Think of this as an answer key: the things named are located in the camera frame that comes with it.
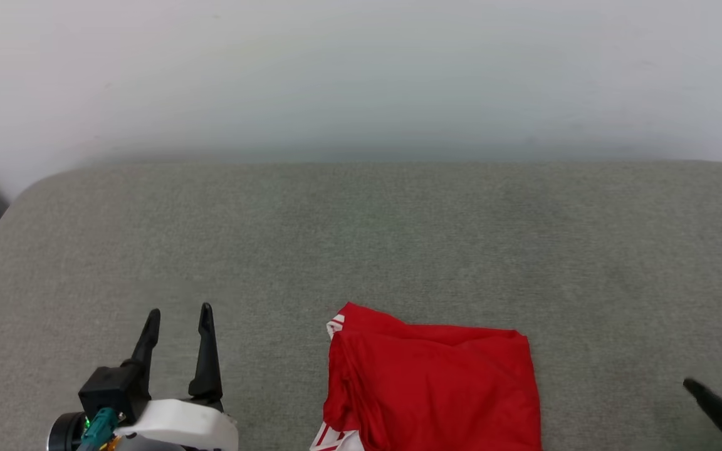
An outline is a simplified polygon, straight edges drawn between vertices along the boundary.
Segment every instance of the gray fabric surface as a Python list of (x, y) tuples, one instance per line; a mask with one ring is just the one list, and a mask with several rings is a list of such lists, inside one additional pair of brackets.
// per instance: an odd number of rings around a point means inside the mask
[(216, 315), (247, 451), (307, 449), (347, 301), (530, 338), (546, 449), (722, 449), (722, 165), (132, 165), (38, 183), (0, 223), (0, 449), (43, 448), (161, 309), (152, 394)]

